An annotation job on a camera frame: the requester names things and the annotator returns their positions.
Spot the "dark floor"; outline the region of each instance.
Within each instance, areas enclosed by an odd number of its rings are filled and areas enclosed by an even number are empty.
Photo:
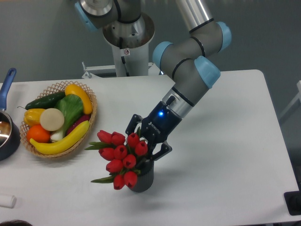
[[[75,0],[0,0],[0,82],[10,67],[18,70],[15,81],[39,81],[80,78],[82,61],[86,66],[113,64],[111,48],[102,32],[85,29],[74,3]],[[232,44],[210,60],[221,71],[261,70],[279,116],[297,94],[296,83],[301,80],[301,1],[207,3],[215,20],[225,22],[232,31]],[[174,0],[142,0],[142,8],[156,27],[150,56],[160,42],[177,43],[189,36]],[[296,172],[301,166],[300,128],[298,109],[281,126]]]

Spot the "hair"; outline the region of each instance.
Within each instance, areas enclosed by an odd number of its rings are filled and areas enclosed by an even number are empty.
[[[4,221],[0,226],[32,226],[30,223],[23,220]]]

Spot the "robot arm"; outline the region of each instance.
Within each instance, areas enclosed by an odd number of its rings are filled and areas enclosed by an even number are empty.
[[[149,150],[143,161],[157,160],[172,150],[167,137],[220,77],[220,71],[205,57],[231,43],[229,28],[214,21],[205,0],[176,0],[176,4],[190,37],[179,44],[162,42],[153,52],[153,62],[175,85],[146,118],[134,114],[126,129],[129,135],[141,123],[141,136]],[[79,0],[75,7],[90,30],[103,28],[118,77],[147,74],[154,24],[141,12],[140,0]],[[120,55],[125,48],[131,49],[126,58]],[[161,149],[153,153],[160,143]]]
[[[160,43],[153,52],[157,67],[175,81],[157,106],[146,117],[135,114],[126,133],[141,123],[141,136],[148,141],[146,160],[157,160],[172,148],[168,135],[197,104],[220,77],[220,71],[206,57],[231,43],[231,32],[222,22],[215,22],[203,0],[177,0],[177,5],[191,37],[180,44]],[[160,151],[153,154],[157,144]]]

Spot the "woven basket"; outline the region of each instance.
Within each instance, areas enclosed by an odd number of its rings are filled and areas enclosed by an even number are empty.
[[[40,93],[40,95],[37,97],[37,99],[41,98],[41,97],[44,97],[44,96],[47,96],[49,94],[53,94],[53,93],[57,93],[59,91],[64,91],[65,88],[69,85],[69,84],[76,84],[80,87],[82,87],[85,92],[87,93],[87,95],[89,96],[91,102],[92,102],[92,107],[93,107],[93,111],[92,111],[92,114],[91,114],[91,118],[90,118],[90,126],[89,126],[89,129],[87,131],[87,133],[85,133],[85,135],[75,144],[73,145],[71,148],[69,148],[68,150],[62,152],[62,153],[59,153],[59,154],[49,154],[49,155],[46,155],[46,154],[42,154],[40,152],[37,151],[37,149],[27,141],[26,139],[26,134],[27,134],[27,131],[29,130],[29,126],[27,124],[25,124],[25,122],[23,121],[21,123],[21,126],[20,126],[20,136],[21,136],[21,143],[24,145],[24,147],[32,154],[36,155],[36,156],[39,156],[39,157],[42,157],[42,158],[57,158],[57,157],[61,157],[61,156],[64,156],[66,154],[69,154],[71,153],[72,151],[74,151],[79,145],[80,143],[87,137],[88,133],[90,132],[91,128],[92,128],[92,125],[94,123],[94,120],[95,120],[95,117],[96,117],[96,112],[97,112],[97,100],[96,100],[96,96],[94,95],[94,92],[93,90],[91,90],[87,85],[84,85],[82,83],[79,83],[77,81],[75,82],[72,82],[72,81],[62,81],[60,83],[56,83],[56,84],[52,84],[52,86],[48,86],[47,89],[45,89],[43,91],[43,93]]]

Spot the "sticker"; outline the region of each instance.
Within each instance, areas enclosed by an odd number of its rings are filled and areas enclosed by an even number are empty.
[[[120,50],[121,56],[126,57],[130,55],[130,49],[129,48],[123,48]]]

